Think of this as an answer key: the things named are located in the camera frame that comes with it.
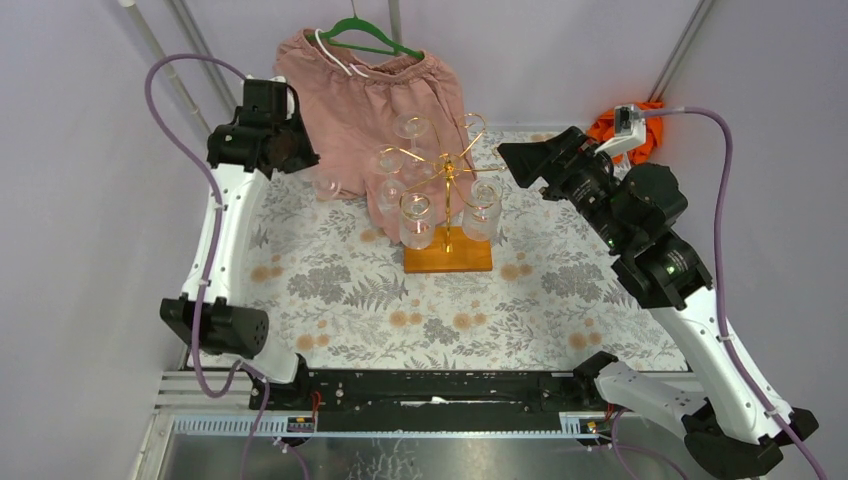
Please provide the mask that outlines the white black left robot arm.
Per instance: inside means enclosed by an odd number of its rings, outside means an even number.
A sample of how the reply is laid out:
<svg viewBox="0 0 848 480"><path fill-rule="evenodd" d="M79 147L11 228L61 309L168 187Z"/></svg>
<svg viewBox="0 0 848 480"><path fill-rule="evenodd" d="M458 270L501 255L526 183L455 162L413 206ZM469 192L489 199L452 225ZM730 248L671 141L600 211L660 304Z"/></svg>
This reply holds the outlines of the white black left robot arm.
<svg viewBox="0 0 848 480"><path fill-rule="evenodd" d="M178 297L161 302L160 317L190 348L227 358L272 386L288 411L309 401L310 385L297 375L299 357L270 344L268 314L248 306L244 268L256 216L277 174L317 165L299 95L283 76L249 78L232 121L207 139L201 161L210 191L192 267Z"/></svg>

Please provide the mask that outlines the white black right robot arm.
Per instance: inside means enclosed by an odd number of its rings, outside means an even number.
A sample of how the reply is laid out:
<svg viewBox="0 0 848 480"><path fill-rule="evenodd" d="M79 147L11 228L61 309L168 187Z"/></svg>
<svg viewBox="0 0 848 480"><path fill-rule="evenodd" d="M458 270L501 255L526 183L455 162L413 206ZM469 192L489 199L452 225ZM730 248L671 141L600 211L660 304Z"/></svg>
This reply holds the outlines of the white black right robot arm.
<svg viewBox="0 0 848 480"><path fill-rule="evenodd" d="M615 176L613 158L646 139L641 126L602 143L572 127L545 141L498 147L520 187L543 180L544 199L574 205L614 257L618 282L670 335L700 385L672 387L602 352L576 368L575 402L589 412L610 403L656 423L715 478L765 475L782 461L782 447L808 438L817 420L784 401L735 344L709 271L673 231L687 200L670 169L643 163Z"/></svg>

